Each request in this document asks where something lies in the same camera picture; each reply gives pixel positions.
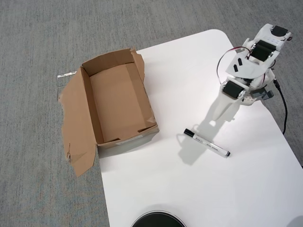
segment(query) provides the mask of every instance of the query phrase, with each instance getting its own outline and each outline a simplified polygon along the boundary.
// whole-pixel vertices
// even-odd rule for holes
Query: cardboard box
[[[93,166],[96,146],[110,148],[159,131],[135,50],[110,52],[82,64],[60,94],[65,156],[77,176]]]

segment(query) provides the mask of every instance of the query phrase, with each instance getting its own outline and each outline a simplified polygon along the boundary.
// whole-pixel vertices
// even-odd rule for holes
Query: carpet floor
[[[266,23],[293,32],[275,73],[289,110],[285,137],[303,164],[302,9],[302,0],[1,0],[0,226],[108,227],[98,156],[79,178],[65,161],[57,96],[66,81],[56,75],[108,51],[208,29],[233,45]],[[282,129],[275,94],[264,105]]]

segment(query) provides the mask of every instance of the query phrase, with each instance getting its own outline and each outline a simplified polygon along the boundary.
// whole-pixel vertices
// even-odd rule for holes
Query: white tabletop
[[[130,227],[150,210],[171,212],[187,227],[286,227],[303,214],[302,168],[263,104],[211,121],[216,65],[230,48],[223,32],[209,30],[138,51],[160,132],[128,152],[121,154],[134,145],[101,153],[111,227]],[[220,65],[222,80],[233,56]],[[231,156],[207,150],[185,128]]]

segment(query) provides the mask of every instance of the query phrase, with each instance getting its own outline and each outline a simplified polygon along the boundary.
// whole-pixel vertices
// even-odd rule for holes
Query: whiteboard marker
[[[209,142],[206,139],[203,139],[201,136],[198,136],[196,134],[194,134],[191,130],[189,129],[185,129],[184,134],[190,136],[191,138],[193,138],[194,140],[204,144],[207,149],[213,151],[214,153],[217,153],[218,155],[227,158],[231,153],[229,151],[224,150],[223,148]]]

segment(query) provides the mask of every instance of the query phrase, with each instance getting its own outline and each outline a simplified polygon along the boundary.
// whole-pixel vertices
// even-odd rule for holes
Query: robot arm
[[[233,103],[252,105],[257,100],[274,96],[264,87],[275,79],[271,67],[291,35],[284,28],[266,24],[254,40],[244,42],[243,51],[236,54],[226,70],[229,76],[220,86],[213,120],[220,118]]]

